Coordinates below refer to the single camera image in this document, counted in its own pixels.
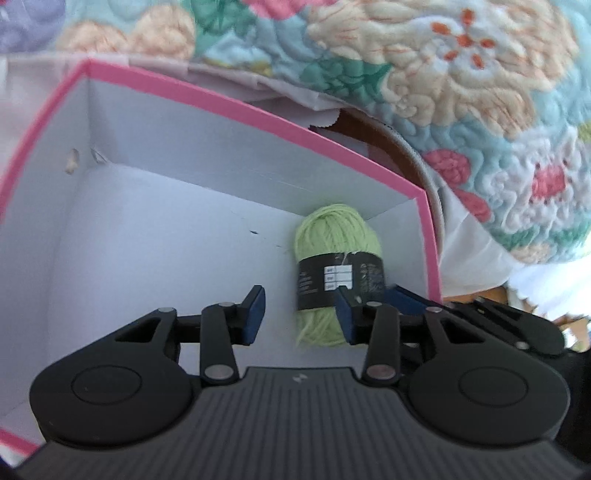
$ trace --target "brown wooden surface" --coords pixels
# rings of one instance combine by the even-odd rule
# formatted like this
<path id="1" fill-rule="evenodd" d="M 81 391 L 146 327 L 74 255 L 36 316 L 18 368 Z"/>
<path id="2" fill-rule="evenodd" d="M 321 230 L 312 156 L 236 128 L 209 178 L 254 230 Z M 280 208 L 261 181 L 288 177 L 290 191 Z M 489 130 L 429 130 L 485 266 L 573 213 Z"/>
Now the brown wooden surface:
<path id="1" fill-rule="evenodd" d="M 471 293 L 470 295 L 461 295 L 459 297 L 447 297 L 445 301 L 457 301 L 460 303 L 469 303 L 476 297 L 484 297 L 507 305 L 507 293 L 503 287 L 492 288 L 490 290 Z"/>

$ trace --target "orange flower pattern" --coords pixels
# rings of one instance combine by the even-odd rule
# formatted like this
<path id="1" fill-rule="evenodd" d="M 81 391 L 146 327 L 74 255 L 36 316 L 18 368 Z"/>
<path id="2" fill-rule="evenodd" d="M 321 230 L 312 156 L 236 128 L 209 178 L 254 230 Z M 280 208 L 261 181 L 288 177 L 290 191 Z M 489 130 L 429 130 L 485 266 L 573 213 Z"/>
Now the orange flower pattern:
<path id="1" fill-rule="evenodd" d="M 307 32 L 335 55 L 391 64 L 381 93 L 397 115 L 447 126 L 471 114 L 509 139 L 534 124 L 531 91 L 552 89 L 579 52 L 548 0 L 339 0 L 312 7 Z"/>

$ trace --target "yarn skein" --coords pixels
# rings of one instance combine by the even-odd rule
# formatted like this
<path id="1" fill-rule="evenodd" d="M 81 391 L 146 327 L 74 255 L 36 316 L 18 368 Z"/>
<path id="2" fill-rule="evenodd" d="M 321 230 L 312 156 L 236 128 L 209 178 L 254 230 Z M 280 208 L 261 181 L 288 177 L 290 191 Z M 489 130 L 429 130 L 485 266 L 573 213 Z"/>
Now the yarn skein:
<path id="1" fill-rule="evenodd" d="M 382 257 L 375 232 L 357 210 L 341 203 L 316 210 L 304 219 L 295 233 L 298 262 L 315 255 L 367 252 Z M 296 314 L 298 342 L 336 346 L 345 343 L 334 307 L 300 310 Z"/>

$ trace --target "yarn label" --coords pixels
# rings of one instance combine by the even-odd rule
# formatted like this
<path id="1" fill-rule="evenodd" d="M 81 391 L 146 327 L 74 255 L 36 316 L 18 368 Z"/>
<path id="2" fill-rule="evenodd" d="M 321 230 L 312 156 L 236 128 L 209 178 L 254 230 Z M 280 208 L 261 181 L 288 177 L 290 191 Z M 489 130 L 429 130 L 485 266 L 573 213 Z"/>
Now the yarn label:
<path id="1" fill-rule="evenodd" d="M 323 254 L 303 259 L 298 278 L 297 309 L 335 305 L 335 290 L 345 286 L 361 303 L 382 301 L 384 263 L 367 252 Z"/>

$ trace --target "floral quilt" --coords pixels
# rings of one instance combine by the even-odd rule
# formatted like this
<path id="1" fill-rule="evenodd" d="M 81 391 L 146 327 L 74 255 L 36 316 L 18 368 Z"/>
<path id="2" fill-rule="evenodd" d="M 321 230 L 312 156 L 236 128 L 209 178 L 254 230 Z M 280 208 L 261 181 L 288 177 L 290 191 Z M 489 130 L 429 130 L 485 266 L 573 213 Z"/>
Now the floral quilt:
<path id="1" fill-rule="evenodd" d="M 591 0 L 0 0 L 0 53 L 141 53 L 327 93 L 390 125 L 523 262 L 591 230 Z"/>

